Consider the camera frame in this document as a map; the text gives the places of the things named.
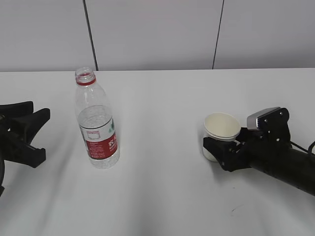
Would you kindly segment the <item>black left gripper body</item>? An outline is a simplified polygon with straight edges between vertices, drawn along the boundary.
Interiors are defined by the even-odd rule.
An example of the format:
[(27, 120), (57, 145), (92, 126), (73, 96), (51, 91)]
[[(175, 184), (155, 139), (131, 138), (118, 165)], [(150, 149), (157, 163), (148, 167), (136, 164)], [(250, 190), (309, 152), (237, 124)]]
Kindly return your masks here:
[(24, 129), (17, 121), (0, 116), (0, 195), (5, 187), (2, 185), (5, 174), (5, 161), (25, 164), (22, 158), (22, 144), (25, 141)]

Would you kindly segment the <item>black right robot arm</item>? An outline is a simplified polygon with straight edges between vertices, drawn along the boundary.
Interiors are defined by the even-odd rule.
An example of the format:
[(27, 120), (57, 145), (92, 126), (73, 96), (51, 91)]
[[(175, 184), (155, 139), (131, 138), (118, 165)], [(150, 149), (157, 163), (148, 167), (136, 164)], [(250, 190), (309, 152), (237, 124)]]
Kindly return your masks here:
[(235, 141), (203, 139), (225, 171), (253, 168), (311, 195), (315, 193), (315, 158), (292, 147), (289, 134), (278, 138), (268, 132), (242, 128)]

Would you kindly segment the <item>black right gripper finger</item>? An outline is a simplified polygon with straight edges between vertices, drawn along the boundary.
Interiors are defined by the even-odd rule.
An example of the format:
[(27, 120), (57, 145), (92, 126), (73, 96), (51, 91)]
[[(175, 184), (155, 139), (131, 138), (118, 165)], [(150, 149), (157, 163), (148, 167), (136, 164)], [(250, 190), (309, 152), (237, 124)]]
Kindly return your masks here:
[(240, 154), (243, 147), (241, 143), (205, 137), (203, 138), (203, 147), (218, 161), (223, 170), (235, 171), (244, 168), (244, 161)]
[(254, 137), (255, 133), (255, 130), (248, 130), (246, 127), (242, 127), (236, 140), (240, 143), (246, 143)]

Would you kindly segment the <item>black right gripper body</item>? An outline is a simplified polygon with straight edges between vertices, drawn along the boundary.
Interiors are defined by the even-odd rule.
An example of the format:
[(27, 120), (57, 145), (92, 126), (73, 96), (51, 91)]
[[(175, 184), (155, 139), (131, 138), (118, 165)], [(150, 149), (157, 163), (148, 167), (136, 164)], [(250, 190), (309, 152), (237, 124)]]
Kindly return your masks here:
[(241, 143), (244, 168), (261, 172), (295, 172), (295, 149), (290, 141), (260, 139), (256, 134)]

